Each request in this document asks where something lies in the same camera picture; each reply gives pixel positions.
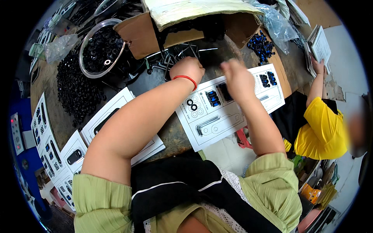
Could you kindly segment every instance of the red string bracelet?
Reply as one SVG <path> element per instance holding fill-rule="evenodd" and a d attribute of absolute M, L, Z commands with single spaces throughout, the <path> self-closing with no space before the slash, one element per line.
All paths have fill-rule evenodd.
<path fill-rule="evenodd" d="M 193 84 L 194 84 L 194 89 L 193 89 L 193 91 L 195 91 L 195 90 L 197 89 L 197 83 L 196 83 L 193 79 L 191 79 L 189 76 L 186 76 L 186 75 L 177 75 L 177 76 L 175 76 L 172 80 L 174 80 L 174 79 L 176 79 L 176 78 L 186 78 L 186 79 L 189 79 L 189 80 L 192 81 Z"/>

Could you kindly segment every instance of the work table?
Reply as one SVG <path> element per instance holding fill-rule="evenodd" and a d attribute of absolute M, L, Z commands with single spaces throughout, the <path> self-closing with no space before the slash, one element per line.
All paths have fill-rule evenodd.
<path fill-rule="evenodd" d="M 227 36 L 225 36 L 224 40 L 216 41 L 214 43 L 206 43 L 202 40 L 193 41 L 193 43 L 197 44 L 199 48 L 219 48 L 218 50 L 211 50 L 209 53 L 201 54 L 201 63 L 206 68 L 201 83 L 223 76 L 222 71 L 219 69 L 219 64 L 224 60 L 236 58 L 244 63 L 247 68 L 256 67 L 259 63 L 259 58 L 253 50 L 249 49 L 247 46 L 242 49 L 237 48 L 237 46 Z M 273 63 L 277 74 L 283 76 L 284 80 L 281 82 L 281 87 L 284 93 L 286 91 L 287 93 L 292 93 L 312 80 L 312 76 L 306 69 L 304 52 L 302 49 L 298 48 L 296 44 L 289 42 L 288 55 L 281 52 L 278 47 L 274 48 L 273 51 L 276 54 L 269 59 L 269 63 Z M 45 61 L 40 60 L 38 61 L 38 64 L 35 65 L 33 71 L 36 70 L 37 66 L 40 66 L 40 73 L 38 78 L 31 85 L 31 111 L 33 114 L 41 94 L 45 92 L 51 128 L 57 145 L 61 150 L 70 136 L 79 127 L 84 127 L 94 114 L 117 92 L 103 84 L 103 90 L 107 96 L 107 100 L 101 101 L 101 103 L 97 105 L 95 113 L 91 116 L 86 116 L 83 123 L 74 128 L 72 126 L 73 116 L 69 116 L 67 112 L 64 111 L 57 97 L 58 90 L 56 76 L 58 62 L 47 64 Z M 164 83 L 165 81 L 163 77 L 163 70 L 154 69 L 151 75 L 147 74 L 145 70 L 133 83 L 128 85 L 128 89 L 132 91 L 135 96 L 139 96 L 142 93 Z M 117 80 L 101 79 L 120 89 L 124 88 L 124 84 Z M 163 141 L 166 149 L 152 156 L 149 160 L 178 155 L 192 149 L 188 137 L 185 134 L 175 112 L 158 132 L 158 136 Z"/>

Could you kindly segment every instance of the white tiled floor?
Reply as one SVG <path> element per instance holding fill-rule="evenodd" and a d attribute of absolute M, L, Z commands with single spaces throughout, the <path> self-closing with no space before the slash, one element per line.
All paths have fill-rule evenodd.
<path fill-rule="evenodd" d="M 236 141 L 236 138 L 223 138 L 203 149 L 203 152 L 217 166 L 241 176 L 246 165 L 255 160 L 256 154 L 252 149 L 242 149 Z"/>

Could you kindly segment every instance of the orange package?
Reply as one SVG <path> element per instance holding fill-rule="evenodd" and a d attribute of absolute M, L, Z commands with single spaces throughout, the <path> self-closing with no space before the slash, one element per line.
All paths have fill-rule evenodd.
<path fill-rule="evenodd" d="M 302 188 L 302 196 L 307 198 L 312 204 L 315 204 L 318 197 L 320 196 L 321 190 L 313 189 L 308 184 L 305 184 Z"/>

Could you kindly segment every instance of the light green sleeve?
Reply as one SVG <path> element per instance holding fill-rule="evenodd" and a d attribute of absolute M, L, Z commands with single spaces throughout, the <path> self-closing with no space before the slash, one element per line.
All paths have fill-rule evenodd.
<path fill-rule="evenodd" d="M 298 178 L 293 169 L 294 164 L 284 153 L 272 153 L 254 160 L 246 177 L 239 177 L 251 206 L 283 233 L 298 225 L 302 213 Z"/>
<path fill-rule="evenodd" d="M 88 174 L 75 175 L 75 232 L 130 232 L 131 195 L 127 185 Z"/>

